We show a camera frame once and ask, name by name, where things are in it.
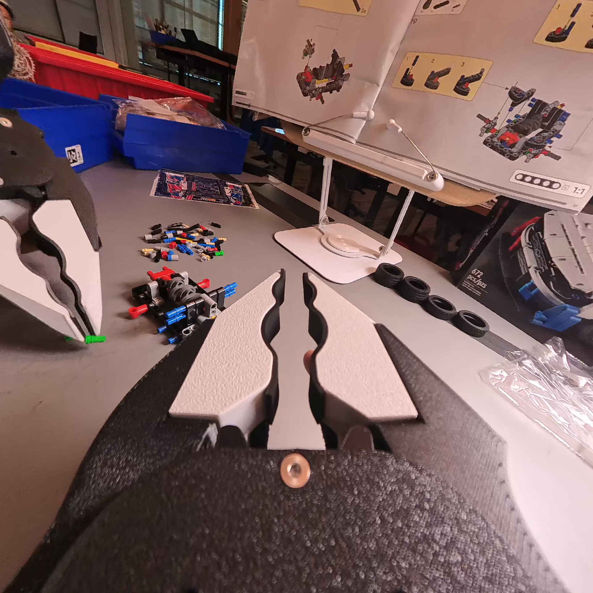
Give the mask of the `yellow flat panel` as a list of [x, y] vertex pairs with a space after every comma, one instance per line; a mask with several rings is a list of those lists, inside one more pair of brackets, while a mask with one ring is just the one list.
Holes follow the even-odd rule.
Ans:
[[66, 46], [62, 46], [59, 44], [46, 43], [45, 41], [40, 41], [37, 39], [34, 39], [33, 43], [35, 48], [47, 50], [55, 54], [71, 57], [85, 62], [95, 63], [112, 69], [120, 68], [120, 65], [118, 63], [108, 60], [100, 55], [83, 52], [82, 50], [78, 49], [67, 48]]

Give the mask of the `pile of small lego pieces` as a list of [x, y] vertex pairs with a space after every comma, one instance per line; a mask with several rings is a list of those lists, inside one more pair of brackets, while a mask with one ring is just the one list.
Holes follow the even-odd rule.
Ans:
[[176, 262], [180, 255], [186, 255], [206, 263], [225, 255], [228, 240], [216, 234], [215, 230], [219, 228], [215, 223], [210, 226], [183, 222], [156, 224], [143, 235], [145, 245], [139, 252], [153, 262]]

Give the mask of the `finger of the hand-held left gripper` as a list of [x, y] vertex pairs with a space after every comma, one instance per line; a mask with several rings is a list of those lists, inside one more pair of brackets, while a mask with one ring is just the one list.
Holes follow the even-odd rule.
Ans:
[[1, 217], [1, 296], [43, 324], [78, 342], [85, 340], [70, 311], [51, 294], [46, 280], [19, 257], [17, 230]]
[[100, 256], [69, 200], [48, 200], [33, 214], [42, 237], [57, 248], [64, 280], [73, 286], [75, 309], [89, 335], [101, 330], [103, 303]]

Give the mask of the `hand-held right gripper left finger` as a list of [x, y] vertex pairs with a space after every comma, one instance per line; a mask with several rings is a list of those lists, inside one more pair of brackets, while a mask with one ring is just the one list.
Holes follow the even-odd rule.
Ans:
[[169, 415], [235, 426], [249, 446], [266, 449], [278, 408], [278, 357], [286, 272], [271, 274], [219, 314], [174, 398]]

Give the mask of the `plastic bag of parts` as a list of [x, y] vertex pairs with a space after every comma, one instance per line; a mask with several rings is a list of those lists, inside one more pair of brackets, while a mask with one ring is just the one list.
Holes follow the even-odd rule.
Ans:
[[195, 124], [213, 129], [225, 128], [223, 121], [191, 97], [113, 99], [113, 101], [117, 105], [115, 129], [120, 132], [125, 131], [129, 115]]

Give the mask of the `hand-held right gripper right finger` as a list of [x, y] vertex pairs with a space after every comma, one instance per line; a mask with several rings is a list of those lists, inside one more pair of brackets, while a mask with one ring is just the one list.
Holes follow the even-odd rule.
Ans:
[[415, 422], [419, 411], [374, 320], [312, 273], [302, 276], [308, 332], [309, 407], [327, 449], [360, 426], [371, 437], [382, 424]]

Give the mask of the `wooden gear model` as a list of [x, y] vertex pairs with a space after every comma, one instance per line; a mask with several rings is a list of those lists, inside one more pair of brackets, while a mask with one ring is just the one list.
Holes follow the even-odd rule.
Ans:
[[19, 43], [14, 45], [14, 63], [8, 78], [35, 83], [36, 65], [28, 49]]

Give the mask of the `lego instruction booklet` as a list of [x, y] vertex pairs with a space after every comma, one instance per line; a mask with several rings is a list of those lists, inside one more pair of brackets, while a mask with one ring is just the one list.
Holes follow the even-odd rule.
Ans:
[[446, 203], [592, 199], [592, 1], [249, 1], [233, 105]]

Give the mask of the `blue bin holding bags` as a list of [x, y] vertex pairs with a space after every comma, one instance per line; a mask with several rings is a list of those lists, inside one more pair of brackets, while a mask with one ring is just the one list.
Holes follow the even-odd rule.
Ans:
[[112, 110], [113, 146], [128, 163], [139, 170], [171, 169], [192, 173], [240, 174], [246, 157], [250, 132], [227, 122], [224, 129], [129, 115], [126, 129], [115, 129], [117, 105], [110, 95], [99, 101]]

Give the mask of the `black lego set box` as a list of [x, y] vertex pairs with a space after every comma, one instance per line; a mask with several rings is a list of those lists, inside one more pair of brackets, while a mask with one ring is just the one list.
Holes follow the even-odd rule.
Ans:
[[592, 364], [592, 204], [509, 205], [451, 272], [456, 286], [543, 343]]

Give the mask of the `white book stand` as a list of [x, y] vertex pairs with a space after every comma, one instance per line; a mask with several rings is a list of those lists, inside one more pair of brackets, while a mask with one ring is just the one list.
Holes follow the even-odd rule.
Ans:
[[[280, 231], [274, 239], [318, 275], [336, 284], [350, 284], [376, 271], [379, 264], [397, 264], [402, 257], [393, 251], [397, 233], [416, 193], [451, 206], [477, 206], [497, 197], [485, 189], [475, 189], [445, 180], [441, 173], [393, 119], [386, 129], [410, 142], [421, 156], [421, 163], [394, 158], [376, 147], [345, 141], [332, 133], [282, 122], [287, 140], [323, 156], [322, 195], [318, 222], [314, 226]], [[365, 232], [345, 223], [330, 223], [327, 216], [333, 164], [340, 162], [363, 173], [372, 174], [404, 189], [405, 201], [397, 216], [389, 241], [383, 245]]]

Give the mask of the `dark background table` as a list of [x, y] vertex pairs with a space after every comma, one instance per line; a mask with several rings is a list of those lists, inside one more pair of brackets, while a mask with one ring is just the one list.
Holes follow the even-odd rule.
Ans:
[[236, 56], [201, 41], [199, 42], [199, 46], [206, 49], [205, 53], [179, 45], [171, 46], [152, 41], [142, 41], [142, 46], [154, 48], [159, 59], [178, 65], [179, 85], [182, 85], [182, 82], [184, 82], [185, 72], [189, 72], [192, 67], [197, 65], [200, 68], [205, 68], [205, 64], [209, 63], [212, 68], [218, 68], [221, 73], [221, 94], [228, 97], [232, 93], [233, 76], [237, 64]]

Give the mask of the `blue sticker sheet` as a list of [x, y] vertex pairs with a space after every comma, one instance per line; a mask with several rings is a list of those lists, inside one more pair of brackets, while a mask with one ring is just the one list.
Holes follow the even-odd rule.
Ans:
[[159, 170], [153, 181], [150, 195], [204, 204], [259, 208], [246, 183], [222, 180], [218, 177], [204, 177], [194, 173], [181, 173], [169, 169]]

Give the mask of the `black lego chassis assembly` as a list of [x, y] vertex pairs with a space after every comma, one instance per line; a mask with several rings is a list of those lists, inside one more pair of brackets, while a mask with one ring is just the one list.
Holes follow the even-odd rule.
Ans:
[[170, 345], [181, 343], [204, 322], [214, 320], [237, 290], [235, 282], [213, 288], [207, 278], [195, 282], [186, 271], [179, 273], [167, 266], [146, 274], [149, 281], [132, 289], [136, 305], [128, 309], [128, 315], [134, 320], [152, 315], [158, 322], [157, 333]]

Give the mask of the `clear empty plastic bag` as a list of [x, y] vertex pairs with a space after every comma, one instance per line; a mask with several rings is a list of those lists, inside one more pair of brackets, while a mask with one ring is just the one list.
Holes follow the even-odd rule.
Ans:
[[560, 337], [480, 372], [482, 380], [592, 466], [592, 367]]

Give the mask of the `blue bin with square tag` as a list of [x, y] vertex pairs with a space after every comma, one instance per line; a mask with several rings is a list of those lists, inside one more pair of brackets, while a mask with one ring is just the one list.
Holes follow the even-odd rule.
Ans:
[[75, 172], [113, 159], [111, 108], [101, 101], [14, 78], [1, 84], [1, 107], [18, 111]]

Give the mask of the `red plastic bin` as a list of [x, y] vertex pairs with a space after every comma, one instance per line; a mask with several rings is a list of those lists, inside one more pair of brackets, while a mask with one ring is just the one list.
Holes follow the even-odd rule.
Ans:
[[95, 63], [55, 54], [47, 50], [22, 44], [31, 53], [36, 65], [35, 80], [54, 90], [77, 94], [92, 100], [100, 95], [126, 99], [129, 96], [141, 99], [164, 99], [191, 97], [203, 107], [209, 108], [212, 97], [142, 73], [112, 69]]

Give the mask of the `black rubber lego tyre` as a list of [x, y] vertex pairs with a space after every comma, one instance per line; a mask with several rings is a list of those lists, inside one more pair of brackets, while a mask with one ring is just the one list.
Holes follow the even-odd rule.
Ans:
[[394, 264], [383, 262], [376, 267], [372, 277], [378, 284], [394, 289], [403, 280], [404, 271]]
[[490, 325], [484, 318], [466, 309], [457, 311], [452, 321], [457, 329], [471, 337], [482, 338], [490, 331]]
[[415, 276], [405, 276], [397, 284], [398, 294], [405, 300], [415, 303], [424, 303], [431, 294], [431, 287], [422, 279]]
[[423, 303], [424, 310], [438, 320], [452, 321], [458, 311], [453, 303], [446, 298], [430, 294]]

